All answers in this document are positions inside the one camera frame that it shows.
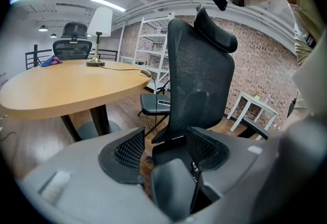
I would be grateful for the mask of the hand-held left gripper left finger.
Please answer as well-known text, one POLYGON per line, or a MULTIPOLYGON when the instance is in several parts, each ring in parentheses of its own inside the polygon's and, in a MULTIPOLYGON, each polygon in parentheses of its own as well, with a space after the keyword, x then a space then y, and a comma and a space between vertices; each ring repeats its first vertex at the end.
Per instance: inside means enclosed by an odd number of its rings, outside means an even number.
POLYGON ((136 130, 71 144, 16 183, 37 212, 53 224, 169 224, 141 185, 120 184, 99 165, 105 145, 136 130))

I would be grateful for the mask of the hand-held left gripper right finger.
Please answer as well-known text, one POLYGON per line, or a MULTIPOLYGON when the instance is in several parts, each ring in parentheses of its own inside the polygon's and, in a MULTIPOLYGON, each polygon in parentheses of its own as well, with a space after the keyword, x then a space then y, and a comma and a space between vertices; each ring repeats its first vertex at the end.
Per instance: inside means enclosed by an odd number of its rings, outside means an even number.
POLYGON ((261 142, 190 127, 186 139, 199 169, 194 224, 258 224, 293 196, 290 136, 261 142))

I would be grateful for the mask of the blue cloth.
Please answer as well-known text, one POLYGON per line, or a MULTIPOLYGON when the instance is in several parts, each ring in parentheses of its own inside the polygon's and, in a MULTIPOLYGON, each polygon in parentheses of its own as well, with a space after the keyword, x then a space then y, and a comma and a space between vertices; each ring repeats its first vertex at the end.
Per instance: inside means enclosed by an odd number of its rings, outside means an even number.
POLYGON ((51 56, 47 60, 45 60, 42 64, 41 67, 48 67, 51 65, 57 65, 63 63, 58 57, 56 56, 51 56))

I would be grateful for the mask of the white square table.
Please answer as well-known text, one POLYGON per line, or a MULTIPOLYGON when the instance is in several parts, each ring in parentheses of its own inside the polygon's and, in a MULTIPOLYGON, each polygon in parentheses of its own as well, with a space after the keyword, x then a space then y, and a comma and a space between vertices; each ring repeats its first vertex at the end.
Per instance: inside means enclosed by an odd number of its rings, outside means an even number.
POLYGON ((230 128, 230 132, 233 132, 236 127, 239 125, 239 123, 242 121, 242 119, 244 118, 244 116, 246 115, 249 107, 251 105, 255 105, 257 107, 260 108, 259 114, 255 117, 254 122, 257 122, 259 117, 261 116, 263 111, 267 111, 268 113, 272 114, 272 117, 270 118, 270 120, 268 121, 268 123, 266 124, 266 126, 264 127, 265 131, 268 131, 270 126, 273 124, 274 120, 276 119, 276 117, 278 116, 278 113, 271 108, 268 104, 264 103, 263 101, 260 101, 259 99, 256 99, 254 96, 251 96, 245 92, 240 92, 237 100, 235 101, 235 104, 233 105, 232 109, 230 110, 227 119, 230 119, 232 114, 235 112, 241 98, 244 98, 247 100, 241 114, 239 115, 239 117, 237 118, 237 120, 235 121, 235 123, 232 125, 232 127, 230 128))

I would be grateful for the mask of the black mesh office chair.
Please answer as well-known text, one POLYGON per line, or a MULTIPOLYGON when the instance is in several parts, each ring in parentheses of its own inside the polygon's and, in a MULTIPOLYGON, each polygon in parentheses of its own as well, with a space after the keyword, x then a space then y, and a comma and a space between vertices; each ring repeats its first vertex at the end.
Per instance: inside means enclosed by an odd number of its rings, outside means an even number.
POLYGON ((67 23, 60 36, 61 40, 53 43, 54 56, 59 60, 87 59, 92 49, 92 42, 87 40, 87 26, 78 22, 67 23))
POLYGON ((227 163, 248 167, 258 157, 252 140, 210 131, 224 116, 238 41, 204 6, 196 11, 193 24, 173 19, 168 25, 171 105, 167 126, 152 139, 153 163, 180 159, 203 170, 227 163))

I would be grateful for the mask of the round wooden table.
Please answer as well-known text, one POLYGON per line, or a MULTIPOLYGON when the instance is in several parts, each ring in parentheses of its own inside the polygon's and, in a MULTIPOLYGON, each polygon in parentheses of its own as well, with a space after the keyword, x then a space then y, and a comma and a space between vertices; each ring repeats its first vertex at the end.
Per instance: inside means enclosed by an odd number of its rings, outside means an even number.
POLYGON ((119 130, 107 117, 106 104, 138 93, 150 82, 140 67, 105 61, 88 67, 86 60, 66 60, 26 70, 0 89, 0 108, 9 116, 41 120, 61 117, 75 141, 83 140, 69 115, 89 110, 99 136, 119 130))

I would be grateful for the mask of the black folding chair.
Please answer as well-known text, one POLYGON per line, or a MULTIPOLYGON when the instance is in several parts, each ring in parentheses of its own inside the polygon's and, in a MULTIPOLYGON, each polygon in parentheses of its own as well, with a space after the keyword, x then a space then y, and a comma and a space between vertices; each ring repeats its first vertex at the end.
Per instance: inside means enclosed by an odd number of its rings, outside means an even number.
POLYGON ((155 130, 170 114, 170 98, 165 95, 166 86, 169 82, 168 80, 158 90, 155 88, 154 93, 142 93, 140 95, 141 111, 138 113, 138 116, 140 116, 141 113, 146 116, 149 129, 146 135, 155 130), (155 117, 155 124, 153 127, 149 125, 148 116, 155 117))

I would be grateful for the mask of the person's beige shirt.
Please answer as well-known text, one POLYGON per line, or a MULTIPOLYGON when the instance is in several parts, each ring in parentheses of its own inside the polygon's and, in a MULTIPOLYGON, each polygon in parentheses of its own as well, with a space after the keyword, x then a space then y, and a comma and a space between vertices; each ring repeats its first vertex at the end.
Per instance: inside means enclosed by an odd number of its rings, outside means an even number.
POLYGON ((314 50, 319 41, 324 21, 314 0, 286 0, 294 18, 294 48, 299 65, 314 50))

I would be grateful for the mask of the white metal shelf unit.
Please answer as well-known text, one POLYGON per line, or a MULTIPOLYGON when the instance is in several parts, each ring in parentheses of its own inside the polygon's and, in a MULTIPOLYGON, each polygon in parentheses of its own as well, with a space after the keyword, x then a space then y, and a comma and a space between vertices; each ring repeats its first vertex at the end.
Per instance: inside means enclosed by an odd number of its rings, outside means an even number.
POLYGON ((121 54, 119 61, 144 68, 152 75, 147 88, 154 91, 163 87, 169 79, 167 32, 169 22, 175 18, 167 16, 145 19, 135 32, 135 49, 132 53, 121 54))

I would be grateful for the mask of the white-shade brass table lamp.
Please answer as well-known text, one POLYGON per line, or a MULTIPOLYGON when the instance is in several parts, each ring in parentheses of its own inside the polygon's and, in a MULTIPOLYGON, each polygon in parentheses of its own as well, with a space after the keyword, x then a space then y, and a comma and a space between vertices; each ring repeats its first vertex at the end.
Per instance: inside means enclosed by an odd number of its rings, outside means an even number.
POLYGON ((103 67, 105 62, 100 60, 99 51, 99 41, 100 37, 110 37, 111 36, 111 25, 112 25, 112 15, 113 11, 106 7, 99 7, 96 9, 91 22, 89 24, 87 33, 96 36, 96 45, 94 57, 86 62, 88 67, 103 67))

